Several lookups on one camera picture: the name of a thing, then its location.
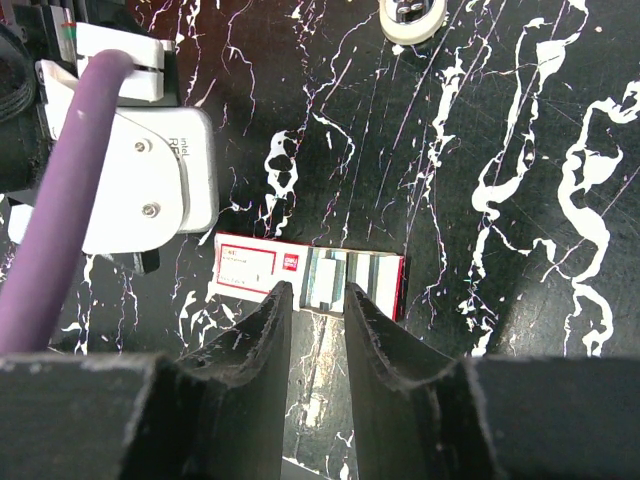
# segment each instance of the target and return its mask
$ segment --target red logo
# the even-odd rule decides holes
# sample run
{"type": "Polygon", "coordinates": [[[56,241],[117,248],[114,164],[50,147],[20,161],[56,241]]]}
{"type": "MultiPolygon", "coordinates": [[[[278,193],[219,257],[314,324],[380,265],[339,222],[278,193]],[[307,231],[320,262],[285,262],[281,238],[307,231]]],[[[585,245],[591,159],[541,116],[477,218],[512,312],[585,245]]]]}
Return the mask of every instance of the red logo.
{"type": "Polygon", "coordinates": [[[298,270],[298,256],[293,253],[285,253],[282,268],[291,272],[298,270]]]}

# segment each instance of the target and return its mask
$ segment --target red and white box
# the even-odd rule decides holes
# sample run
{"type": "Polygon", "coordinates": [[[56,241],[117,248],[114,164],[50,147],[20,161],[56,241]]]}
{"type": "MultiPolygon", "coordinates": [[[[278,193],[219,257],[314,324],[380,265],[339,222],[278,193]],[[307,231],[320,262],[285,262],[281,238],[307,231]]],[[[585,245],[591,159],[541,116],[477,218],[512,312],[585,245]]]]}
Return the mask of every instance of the red and white box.
{"type": "Polygon", "coordinates": [[[293,286],[294,310],[341,317],[344,286],[355,282],[395,320],[401,310],[404,257],[311,247],[218,233],[213,293],[261,302],[280,280],[293,286]]]}

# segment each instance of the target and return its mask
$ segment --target marble tabletop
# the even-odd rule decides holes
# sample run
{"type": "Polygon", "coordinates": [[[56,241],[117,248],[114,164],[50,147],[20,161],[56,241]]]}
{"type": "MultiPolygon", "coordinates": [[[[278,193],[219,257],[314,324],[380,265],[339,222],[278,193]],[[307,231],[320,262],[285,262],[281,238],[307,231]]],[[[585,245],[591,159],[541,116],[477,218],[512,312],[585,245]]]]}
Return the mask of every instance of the marble tabletop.
{"type": "MultiPolygon", "coordinates": [[[[451,357],[640,352],[632,2],[449,0],[420,48],[374,0],[130,7],[215,126],[217,229],[407,255],[401,325],[451,357]]],[[[51,348],[178,357],[233,326],[253,305],[210,291],[213,236],[145,277],[83,260],[51,348]]],[[[340,320],[296,314],[284,455],[357,478],[350,408],[340,320]]]]}

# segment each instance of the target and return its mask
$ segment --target white round object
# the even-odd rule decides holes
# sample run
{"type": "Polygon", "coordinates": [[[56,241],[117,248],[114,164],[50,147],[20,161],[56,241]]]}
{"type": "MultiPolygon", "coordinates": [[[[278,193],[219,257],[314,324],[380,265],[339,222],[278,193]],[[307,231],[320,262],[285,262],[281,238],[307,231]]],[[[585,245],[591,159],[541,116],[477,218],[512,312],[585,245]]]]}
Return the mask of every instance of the white round object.
{"type": "Polygon", "coordinates": [[[380,0],[380,24],[385,36],[398,45],[416,45],[431,38],[442,26],[447,14],[447,0],[435,0],[429,12],[412,23],[397,23],[387,13],[387,3],[380,0]]]}

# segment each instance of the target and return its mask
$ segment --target red rectangle outline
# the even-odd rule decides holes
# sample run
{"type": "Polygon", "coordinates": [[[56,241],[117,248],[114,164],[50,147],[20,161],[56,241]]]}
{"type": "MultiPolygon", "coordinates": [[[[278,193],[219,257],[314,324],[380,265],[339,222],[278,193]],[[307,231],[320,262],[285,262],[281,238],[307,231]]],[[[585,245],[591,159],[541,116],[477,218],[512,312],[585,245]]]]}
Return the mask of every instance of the red rectangle outline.
{"type": "Polygon", "coordinates": [[[273,275],[276,271],[276,256],[277,256],[277,252],[275,250],[261,250],[259,248],[251,248],[251,247],[243,247],[240,245],[231,245],[229,243],[223,243],[220,245],[220,253],[218,254],[218,276],[216,277],[216,283],[218,283],[219,285],[225,285],[227,287],[231,287],[231,288],[238,288],[240,290],[247,290],[249,292],[254,292],[254,293],[262,293],[264,295],[269,295],[269,292],[263,292],[262,290],[255,290],[253,288],[247,288],[247,287],[239,287],[238,285],[232,285],[230,283],[223,283],[220,281],[220,264],[222,263],[222,249],[224,247],[231,247],[231,248],[237,248],[240,250],[251,250],[252,252],[261,252],[261,253],[270,253],[273,255],[273,264],[271,265],[271,275],[273,275]]]}

